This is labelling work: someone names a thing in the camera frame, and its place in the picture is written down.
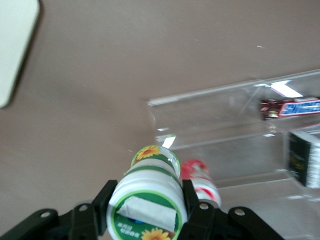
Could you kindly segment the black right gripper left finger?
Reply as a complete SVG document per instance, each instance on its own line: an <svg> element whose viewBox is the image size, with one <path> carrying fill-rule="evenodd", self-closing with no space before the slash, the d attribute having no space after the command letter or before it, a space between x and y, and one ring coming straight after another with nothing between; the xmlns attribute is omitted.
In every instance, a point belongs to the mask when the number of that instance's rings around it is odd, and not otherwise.
<svg viewBox="0 0 320 240"><path fill-rule="evenodd" d="M52 208L37 210L0 238L2 240L97 240L107 230L107 207L117 184L117 180L109 180L92 202L81 203L62 215Z"/></svg>

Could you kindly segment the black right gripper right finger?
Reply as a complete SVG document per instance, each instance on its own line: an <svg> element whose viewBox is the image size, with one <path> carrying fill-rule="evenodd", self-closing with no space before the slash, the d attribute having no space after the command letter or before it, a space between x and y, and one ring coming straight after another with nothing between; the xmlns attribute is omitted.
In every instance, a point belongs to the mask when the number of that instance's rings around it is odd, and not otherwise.
<svg viewBox="0 0 320 240"><path fill-rule="evenodd" d="M253 210L236 206L227 213L199 200L191 180L182 181L188 220L177 234L178 240L282 240Z"/></svg>

